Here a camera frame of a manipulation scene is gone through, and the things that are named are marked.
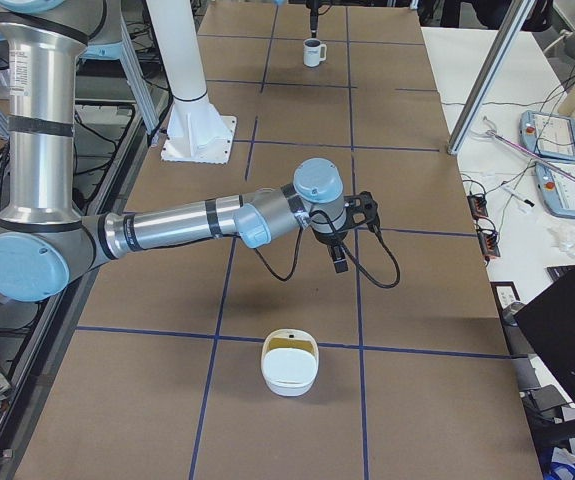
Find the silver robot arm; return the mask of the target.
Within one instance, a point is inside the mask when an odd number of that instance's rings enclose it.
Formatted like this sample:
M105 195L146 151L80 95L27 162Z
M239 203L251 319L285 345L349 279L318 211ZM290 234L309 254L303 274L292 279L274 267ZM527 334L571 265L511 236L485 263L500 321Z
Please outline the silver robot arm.
M258 249L311 229L328 246L350 226L340 173L325 158L301 163L278 188L150 212L121 199L91 215L73 193L79 59L120 22L107 1L0 1L9 45L9 201L0 211L0 294L38 302L130 253L239 238Z

